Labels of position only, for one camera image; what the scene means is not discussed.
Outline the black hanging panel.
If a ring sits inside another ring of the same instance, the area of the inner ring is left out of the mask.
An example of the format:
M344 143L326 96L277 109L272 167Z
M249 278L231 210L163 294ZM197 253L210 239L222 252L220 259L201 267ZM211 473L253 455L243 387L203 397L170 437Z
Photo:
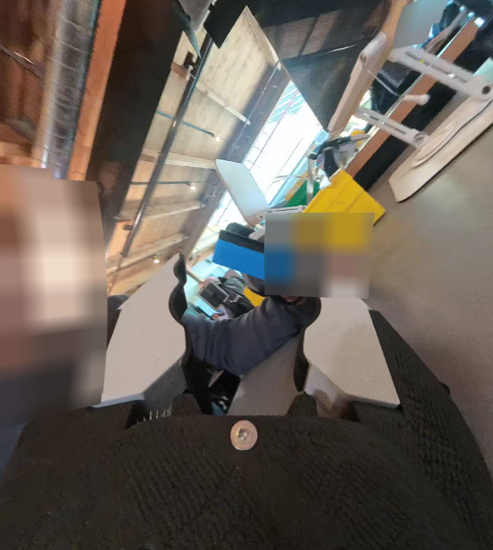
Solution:
M215 1L210 5L203 28L217 47L221 47L237 19L248 8L256 23L265 29L282 1Z

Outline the green storage bin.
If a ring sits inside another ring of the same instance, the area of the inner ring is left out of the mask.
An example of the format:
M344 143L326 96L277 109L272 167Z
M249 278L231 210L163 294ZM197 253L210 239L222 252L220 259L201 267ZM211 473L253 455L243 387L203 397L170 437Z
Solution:
M286 207L307 206L309 204L309 201L307 201L306 185L307 180L302 182L300 186L295 186L294 189L290 190L292 192L291 196L287 195L285 198Z

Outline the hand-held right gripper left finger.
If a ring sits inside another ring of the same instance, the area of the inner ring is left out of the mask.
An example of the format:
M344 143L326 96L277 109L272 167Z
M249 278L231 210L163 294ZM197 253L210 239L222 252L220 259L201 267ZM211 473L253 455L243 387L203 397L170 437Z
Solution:
M106 352L101 408L139 401L154 416L186 389L186 282L185 258L177 254L120 307Z

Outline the blue and black sponge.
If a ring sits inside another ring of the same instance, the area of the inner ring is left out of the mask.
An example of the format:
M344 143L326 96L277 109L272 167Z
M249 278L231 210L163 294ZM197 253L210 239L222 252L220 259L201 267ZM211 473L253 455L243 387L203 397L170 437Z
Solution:
M264 279L264 243L221 230L212 261L242 274Z

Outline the yellow storage bin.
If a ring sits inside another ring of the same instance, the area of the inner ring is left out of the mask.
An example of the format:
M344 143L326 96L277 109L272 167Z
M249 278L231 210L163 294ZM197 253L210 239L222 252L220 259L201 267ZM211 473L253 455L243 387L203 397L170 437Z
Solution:
M345 170L337 171L329 181L306 206L304 213L371 213L374 224L385 215L386 209Z

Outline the black and white headset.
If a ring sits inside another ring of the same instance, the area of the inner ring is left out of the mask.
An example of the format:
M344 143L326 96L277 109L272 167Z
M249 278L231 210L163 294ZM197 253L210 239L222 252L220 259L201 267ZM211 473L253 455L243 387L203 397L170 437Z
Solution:
M346 165L349 158L356 152L358 142L366 138L367 134L355 134L326 140L308 156L308 170L322 169L330 178Z

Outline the white board on stand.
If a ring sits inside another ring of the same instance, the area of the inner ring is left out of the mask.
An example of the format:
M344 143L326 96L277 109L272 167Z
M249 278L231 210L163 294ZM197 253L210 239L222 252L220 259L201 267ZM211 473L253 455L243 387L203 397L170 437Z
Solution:
M241 163L222 159L215 160L215 170L245 222L258 224L270 205L250 170Z

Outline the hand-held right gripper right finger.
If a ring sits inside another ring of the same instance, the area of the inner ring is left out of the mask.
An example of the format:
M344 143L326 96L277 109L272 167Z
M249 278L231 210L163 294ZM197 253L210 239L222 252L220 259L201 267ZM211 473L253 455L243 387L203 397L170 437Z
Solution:
M361 299L321 298L302 331L294 364L297 390L322 415L343 415L353 402L396 409L400 400L374 323Z

